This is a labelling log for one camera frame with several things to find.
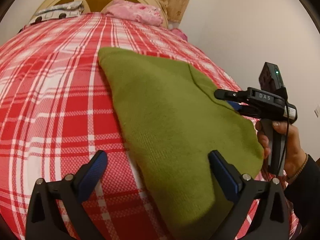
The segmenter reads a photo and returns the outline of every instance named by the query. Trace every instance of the bracelet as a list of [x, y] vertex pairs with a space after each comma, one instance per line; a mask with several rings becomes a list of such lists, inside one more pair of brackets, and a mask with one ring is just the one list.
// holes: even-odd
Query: bracelet
[[297, 171], [297, 173], [292, 177], [292, 178], [287, 178], [287, 182], [289, 183], [289, 184], [291, 184], [291, 183], [293, 183], [294, 181], [295, 181], [295, 179], [300, 175], [300, 173], [302, 172], [302, 170], [304, 169], [304, 167], [307, 165], [307, 162], [308, 162], [308, 159], [309, 159], [309, 155], [308, 154], [306, 154], [306, 159], [305, 159], [305, 161], [304, 161], [304, 163], [303, 163], [303, 165], [301, 166], [301, 168]]

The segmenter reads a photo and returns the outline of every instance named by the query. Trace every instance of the green knitted fabric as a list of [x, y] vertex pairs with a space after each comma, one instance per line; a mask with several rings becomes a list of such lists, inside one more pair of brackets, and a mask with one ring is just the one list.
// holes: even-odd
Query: green knitted fabric
[[102, 48], [103, 68], [130, 154], [168, 229], [177, 239], [208, 239], [232, 204], [210, 172], [217, 149], [255, 177], [262, 148], [252, 123], [217, 100], [217, 87], [180, 61]]

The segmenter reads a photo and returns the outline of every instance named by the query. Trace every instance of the person's hand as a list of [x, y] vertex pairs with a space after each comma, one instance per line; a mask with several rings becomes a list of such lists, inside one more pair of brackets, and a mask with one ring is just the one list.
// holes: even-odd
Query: person's hand
[[[273, 129], [280, 134], [286, 134], [287, 122], [273, 122]], [[271, 153], [269, 148], [269, 139], [261, 130], [261, 122], [256, 123], [256, 129], [258, 130], [258, 141], [264, 149], [264, 158], [266, 159]], [[293, 177], [301, 168], [304, 161], [306, 160], [306, 154], [301, 149], [298, 128], [290, 125], [288, 131], [288, 143], [287, 152], [284, 162], [284, 170], [288, 177]]]

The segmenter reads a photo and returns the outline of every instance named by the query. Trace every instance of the red and white checkered blanket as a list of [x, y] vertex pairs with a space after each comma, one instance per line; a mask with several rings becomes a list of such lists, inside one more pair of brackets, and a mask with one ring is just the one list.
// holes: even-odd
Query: red and white checkered blanket
[[[36, 179], [61, 180], [99, 149], [108, 153], [109, 165], [83, 205], [105, 239], [172, 239], [124, 146], [98, 65], [100, 47], [186, 61], [219, 88], [240, 89], [199, 49], [161, 27], [93, 13], [22, 31], [0, 47], [0, 212], [19, 239]], [[249, 228], [257, 204], [237, 238]], [[293, 232], [298, 220], [292, 213], [290, 219]]]

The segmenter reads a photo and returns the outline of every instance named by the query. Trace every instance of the black sleeve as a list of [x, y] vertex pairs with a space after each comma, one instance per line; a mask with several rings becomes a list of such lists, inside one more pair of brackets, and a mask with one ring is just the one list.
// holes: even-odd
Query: black sleeve
[[303, 227], [320, 212], [320, 169], [310, 155], [306, 166], [286, 188], [284, 195], [293, 203], [294, 213]]

